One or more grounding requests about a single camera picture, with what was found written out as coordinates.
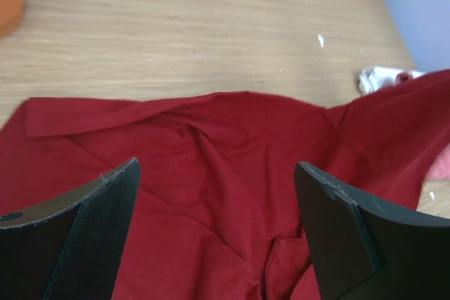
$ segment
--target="wooden surface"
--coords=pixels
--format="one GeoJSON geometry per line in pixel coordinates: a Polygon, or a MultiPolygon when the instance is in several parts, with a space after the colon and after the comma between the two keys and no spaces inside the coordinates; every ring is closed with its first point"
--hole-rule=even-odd
{"type": "Polygon", "coordinates": [[[413,67],[382,0],[27,0],[0,41],[0,125],[29,96],[251,90],[331,106],[369,65],[413,67]]]}

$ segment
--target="white wall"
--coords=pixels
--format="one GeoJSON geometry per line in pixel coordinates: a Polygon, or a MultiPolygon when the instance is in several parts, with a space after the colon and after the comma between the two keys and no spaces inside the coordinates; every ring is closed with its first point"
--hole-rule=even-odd
{"type": "Polygon", "coordinates": [[[450,0],[385,2],[417,68],[450,68],[450,0]]]}

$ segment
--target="red fabric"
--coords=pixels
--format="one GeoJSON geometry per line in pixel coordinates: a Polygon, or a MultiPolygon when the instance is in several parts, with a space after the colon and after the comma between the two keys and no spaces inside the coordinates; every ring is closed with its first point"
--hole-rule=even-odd
{"type": "Polygon", "coordinates": [[[414,209],[450,141],[449,94],[447,71],[331,109],[255,93],[32,98],[0,132],[0,214],[138,157],[113,299],[319,299],[295,163],[414,209]]]}

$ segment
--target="wooden table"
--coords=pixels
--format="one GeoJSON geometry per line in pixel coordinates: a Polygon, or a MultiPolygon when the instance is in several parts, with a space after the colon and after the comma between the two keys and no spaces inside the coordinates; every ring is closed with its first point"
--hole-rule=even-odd
{"type": "MultiPolygon", "coordinates": [[[[413,67],[383,0],[27,0],[0,41],[0,125],[29,96],[251,90],[332,106],[369,65],[413,67]]],[[[445,214],[448,191],[427,186],[421,206],[445,214]]]]}

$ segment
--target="dark red shirt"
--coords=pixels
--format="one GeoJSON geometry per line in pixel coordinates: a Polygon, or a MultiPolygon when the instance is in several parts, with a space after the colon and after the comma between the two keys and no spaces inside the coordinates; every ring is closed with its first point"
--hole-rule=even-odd
{"type": "Polygon", "coordinates": [[[0,214],[137,157],[114,299],[319,299],[295,163],[415,209],[449,122],[450,71],[331,109],[256,93],[32,98],[0,132],[0,214]]]}

